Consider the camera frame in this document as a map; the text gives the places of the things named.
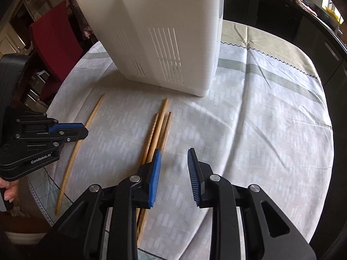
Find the white plastic container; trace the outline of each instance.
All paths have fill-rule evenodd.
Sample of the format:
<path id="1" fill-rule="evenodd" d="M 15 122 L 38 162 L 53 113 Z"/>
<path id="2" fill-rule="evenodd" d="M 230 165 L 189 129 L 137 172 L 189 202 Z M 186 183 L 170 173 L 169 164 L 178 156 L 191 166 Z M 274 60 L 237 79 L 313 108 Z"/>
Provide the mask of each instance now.
<path id="1" fill-rule="evenodd" d="M 130 80 L 205 96 L 216 72 L 224 0 L 77 0 Z"/>

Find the chair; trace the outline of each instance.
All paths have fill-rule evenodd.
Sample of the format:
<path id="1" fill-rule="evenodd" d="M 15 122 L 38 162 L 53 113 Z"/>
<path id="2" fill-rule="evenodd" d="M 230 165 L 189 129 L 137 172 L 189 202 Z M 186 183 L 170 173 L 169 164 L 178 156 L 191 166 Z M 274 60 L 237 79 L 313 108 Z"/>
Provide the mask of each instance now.
<path id="1" fill-rule="evenodd" d="M 71 29 L 66 1 L 61 2 L 29 26 L 30 39 L 50 76 L 40 94 L 41 101 L 49 101 L 58 92 L 83 50 Z"/>

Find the metal bolt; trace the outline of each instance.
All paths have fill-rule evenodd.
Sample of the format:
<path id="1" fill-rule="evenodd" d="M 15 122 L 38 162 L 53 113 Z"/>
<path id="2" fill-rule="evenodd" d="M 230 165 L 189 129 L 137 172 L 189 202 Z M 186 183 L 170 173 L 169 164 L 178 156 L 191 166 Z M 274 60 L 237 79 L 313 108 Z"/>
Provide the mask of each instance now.
<path id="1" fill-rule="evenodd" d="M 258 185 L 251 185 L 249 188 L 252 192 L 259 192 L 260 191 L 260 187 Z"/>
<path id="2" fill-rule="evenodd" d="M 100 189 L 100 187 L 98 185 L 91 185 L 89 187 L 90 192 L 97 192 L 99 189 Z"/>
<path id="3" fill-rule="evenodd" d="M 130 177 L 130 181 L 132 181 L 133 183 L 137 183 L 140 181 L 140 176 L 137 176 L 137 175 L 133 175 Z"/>
<path id="4" fill-rule="evenodd" d="M 210 176 L 210 179 L 211 179 L 212 181 L 214 181 L 214 182 L 220 181 L 220 177 L 219 177 L 218 175 L 216 175 L 216 174 L 211 175 L 211 176 Z"/>

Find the white tablecloth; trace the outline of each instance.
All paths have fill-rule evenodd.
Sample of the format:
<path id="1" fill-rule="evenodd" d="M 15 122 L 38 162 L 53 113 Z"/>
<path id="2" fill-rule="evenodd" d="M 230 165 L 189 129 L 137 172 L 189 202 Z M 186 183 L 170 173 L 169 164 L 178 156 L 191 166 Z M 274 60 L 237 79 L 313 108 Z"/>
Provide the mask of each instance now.
<path id="1" fill-rule="evenodd" d="M 311 239 L 334 157 L 322 85 L 312 62 L 296 47 L 296 54 L 302 54 L 298 63 L 305 65 L 261 52 L 249 38 L 244 46 L 232 41 L 221 44 L 216 76 L 203 98 L 128 81 L 100 43 L 91 48 L 47 112 L 60 122 L 85 123 L 106 94 L 75 160 L 62 212 L 89 185 L 116 185 L 137 171 L 153 115 L 168 97 L 173 118 L 157 201 L 140 249 L 169 260 L 209 258 L 212 214 L 193 201 L 187 167 L 191 147 L 231 183 L 260 185 Z M 65 144 L 58 162 L 29 175 L 32 193 L 51 224 L 57 220 L 58 187 L 73 147 Z"/>

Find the black handle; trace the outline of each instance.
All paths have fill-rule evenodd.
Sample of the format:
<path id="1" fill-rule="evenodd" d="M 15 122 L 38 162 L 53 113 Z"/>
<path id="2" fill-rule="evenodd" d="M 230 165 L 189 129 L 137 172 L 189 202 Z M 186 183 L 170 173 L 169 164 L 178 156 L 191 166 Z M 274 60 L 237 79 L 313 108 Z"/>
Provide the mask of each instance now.
<path id="1" fill-rule="evenodd" d="M 5 187 L 0 188 L 0 195 L 1 195 L 0 211 L 2 211 L 2 212 L 10 211 L 13 208 L 13 203 L 9 202 L 8 200 L 5 200 L 5 198 L 4 198 L 5 191 L 6 191 Z"/>

